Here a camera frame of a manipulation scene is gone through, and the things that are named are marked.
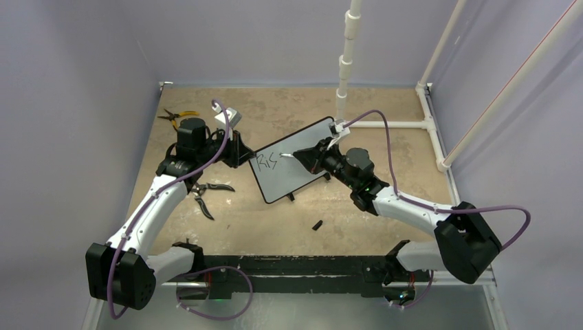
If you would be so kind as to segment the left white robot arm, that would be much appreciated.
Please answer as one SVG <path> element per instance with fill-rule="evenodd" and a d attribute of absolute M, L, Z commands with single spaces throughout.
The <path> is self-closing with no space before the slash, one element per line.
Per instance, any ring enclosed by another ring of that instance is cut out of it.
<path fill-rule="evenodd" d="M 123 310 L 143 309 L 155 288 L 175 277 L 197 281 L 206 273 L 201 247 L 176 242 L 164 253 L 149 254 L 153 242 L 174 209 L 194 193 L 205 168 L 223 162 L 237 168 L 253 152 L 234 130 L 237 121 L 217 116 L 218 129 L 210 131 L 201 118 L 181 122 L 172 144 L 156 171 L 148 193 L 126 223 L 106 243 L 92 243 L 85 254 L 89 293 L 107 302 L 116 320 Z"/>

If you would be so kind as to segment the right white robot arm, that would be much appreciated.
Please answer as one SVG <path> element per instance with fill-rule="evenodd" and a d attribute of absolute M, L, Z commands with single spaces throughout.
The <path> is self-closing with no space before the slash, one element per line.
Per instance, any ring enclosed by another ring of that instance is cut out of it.
<path fill-rule="evenodd" d="M 350 188 L 350 198 L 359 210 L 401 221 L 433 237 L 432 242 L 409 241 L 397 248 L 386 261 L 391 278 L 401 280 L 416 270 L 437 270 L 473 284 L 503 249 L 472 204 L 429 203 L 397 192 L 375 175 L 375 165 L 363 148 L 341 153 L 338 145 L 329 146 L 329 140 L 323 139 L 292 155 L 309 173 L 325 171 Z"/>

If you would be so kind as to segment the black marker cap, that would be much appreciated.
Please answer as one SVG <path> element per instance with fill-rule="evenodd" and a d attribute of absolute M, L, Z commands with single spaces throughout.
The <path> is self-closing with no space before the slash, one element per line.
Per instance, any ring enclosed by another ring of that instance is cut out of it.
<path fill-rule="evenodd" d="M 311 229 L 316 231 L 318 230 L 323 224 L 323 220 L 319 220 Z"/>

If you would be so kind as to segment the small black-framed whiteboard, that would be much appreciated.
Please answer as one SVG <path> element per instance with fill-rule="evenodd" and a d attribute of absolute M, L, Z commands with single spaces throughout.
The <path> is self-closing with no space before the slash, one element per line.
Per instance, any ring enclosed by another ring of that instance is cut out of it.
<path fill-rule="evenodd" d="M 282 154 L 311 148 L 331 137 L 329 126 L 333 121 L 330 116 L 324 117 L 255 152 L 249 163 L 265 203 L 287 197 L 324 175 L 323 172 L 313 175 L 297 159 Z"/>

